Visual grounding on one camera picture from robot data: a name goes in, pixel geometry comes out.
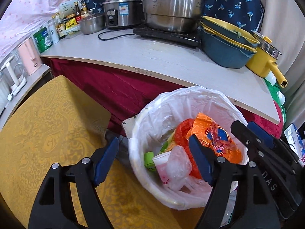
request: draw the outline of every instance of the blue gripper pad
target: blue gripper pad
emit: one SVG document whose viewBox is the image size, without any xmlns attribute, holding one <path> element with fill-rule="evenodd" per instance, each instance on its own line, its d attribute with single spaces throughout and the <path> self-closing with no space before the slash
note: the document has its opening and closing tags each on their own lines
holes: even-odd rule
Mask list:
<svg viewBox="0 0 305 229">
<path fill-rule="evenodd" d="M 209 150 L 214 155 L 213 151 L 210 148 L 204 147 L 201 145 L 200 141 L 195 135 L 190 136 L 189 138 L 189 147 L 193 155 L 193 158 L 198 166 L 199 172 L 202 176 L 202 179 L 205 180 L 209 185 L 213 185 L 213 168 L 208 160 Z"/>
<path fill-rule="evenodd" d="M 248 123 L 249 128 L 269 149 L 274 148 L 273 138 L 254 121 Z"/>
<path fill-rule="evenodd" d="M 96 165 L 94 176 L 94 184 L 96 186 L 105 181 L 118 150 L 119 140 L 117 137 L 114 137 L 112 141 L 106 146 L 106 150 L 101 160 Z"/>
</svg>

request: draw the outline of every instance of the yellow pot handle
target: yellow pot handle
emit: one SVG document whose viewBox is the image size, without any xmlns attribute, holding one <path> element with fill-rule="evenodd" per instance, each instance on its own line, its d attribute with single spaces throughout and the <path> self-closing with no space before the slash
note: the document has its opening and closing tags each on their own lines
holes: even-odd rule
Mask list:
<svg viewBox="0 0 305 229">
<path fill-rule="evenodd" d="M 267 66 L 270 68 L 272 73 L 275 75 L 278 83 L 282 88 L 285 88 L 288 84 L 287 80 L 285 79 L 284 75 L 278 69 L 278 65 L 274 63 L 272 60 L 268 60 Z"/>
</svg>

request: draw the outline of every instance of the white plastic trash bag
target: white plastic trash bag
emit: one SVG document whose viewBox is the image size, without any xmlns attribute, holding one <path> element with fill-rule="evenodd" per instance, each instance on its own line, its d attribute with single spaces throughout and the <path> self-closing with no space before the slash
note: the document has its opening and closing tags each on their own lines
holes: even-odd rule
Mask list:
<svg viewBox="0 0 305 229">
<path fill-rule="evenodd" d="M 129 160 L 132 169 L 143 185 L 162 204 L 177 210 L 204 207 L 209 199 L 211 188 L 206 194 L 196 197 L 182 191 L 174 192 L 163 187 L 155 173 L 149 172 L 144 166 L 144 153 L 160 152 L 162 144 L 173 130 L 184 120 L 196 118 L 199 112 L 211 117 L 225 129 L 243 154 L 240 164 L 248 162 L 247 148 L 231 133 L 233 121 L 239 120 L 247 125 L 241 112 L 219 91 L 201 86 L 181 88 L 172 92 L 162 93 L 150 102 L 137 115 L 132 138 L 129 139 Z M 231 192 L 237 187 L 233 182 Z"/>
</svg>

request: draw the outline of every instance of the small metal pot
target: small metal pot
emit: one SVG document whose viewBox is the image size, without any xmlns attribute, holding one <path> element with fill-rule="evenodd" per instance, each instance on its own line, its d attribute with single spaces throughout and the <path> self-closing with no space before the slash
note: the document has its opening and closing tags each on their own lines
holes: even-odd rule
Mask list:
<svg viewBox="0 0 305 229">
<path fill-rule="evenodd" d="M 83 34 L 96 33 L 105 28 L 104 14 L 92 14 L 79 21 L 80 30 Z"/>
</svg>

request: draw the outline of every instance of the glass kettle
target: glass kettle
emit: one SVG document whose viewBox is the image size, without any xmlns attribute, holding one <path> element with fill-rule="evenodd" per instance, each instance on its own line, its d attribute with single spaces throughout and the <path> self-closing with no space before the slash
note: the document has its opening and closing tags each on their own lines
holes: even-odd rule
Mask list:
<svg viewBox="0 0 305 229">
<path fill-rule="evenodd" d="M 0 114 L 5 108 L 8 100 L 8 95 L 10 94 L 10 88 L 7 84 L 3 73 L 0 72 Z"/>
<path fill-rule="evenodd" d="M 9 87 L 12 89 L 12 95 L 15 96 L 26 84 L 27 72 L 20 60 L 19 56 L 10 53 L 1 64 L 0 71 L 4 75 Z"/>
</svg>

